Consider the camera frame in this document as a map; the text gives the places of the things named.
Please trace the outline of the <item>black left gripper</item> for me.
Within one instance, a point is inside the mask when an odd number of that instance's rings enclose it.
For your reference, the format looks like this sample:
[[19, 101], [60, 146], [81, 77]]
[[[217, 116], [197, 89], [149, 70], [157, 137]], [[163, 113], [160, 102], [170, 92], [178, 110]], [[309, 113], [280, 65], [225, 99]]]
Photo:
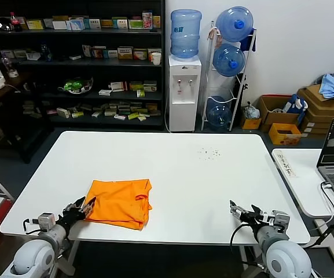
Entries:
[[85, 196], [77, 199], [73, 203], [68, 204], [63, 210], [64, 214], [59, 218], [58, 224], [64, 228], [71, 228], [78, 221], [83, 220], [85, 217], [88, 217], [94, 208], [96, 197], [90, 199], [83, 207], [82, 204], [85, 200]]

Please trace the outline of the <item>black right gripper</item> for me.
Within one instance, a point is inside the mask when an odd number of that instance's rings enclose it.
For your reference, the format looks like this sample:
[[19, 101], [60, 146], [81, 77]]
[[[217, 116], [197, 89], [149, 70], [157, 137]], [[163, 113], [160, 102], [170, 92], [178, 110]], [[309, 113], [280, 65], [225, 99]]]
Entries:
[[244, 214], [243, 222], [247, 223], [253, 230], [258, 230], [261, 227], [270, 225], [267, 221], [268, 214], [254, 204], [251, 205], [254, 215], [246, 214], [246, 210], [241, 206], [236, 205], [232, 200], [229, 201], [229, 205], [230, 213], [233, 217], [242, 222], [241, 215]]

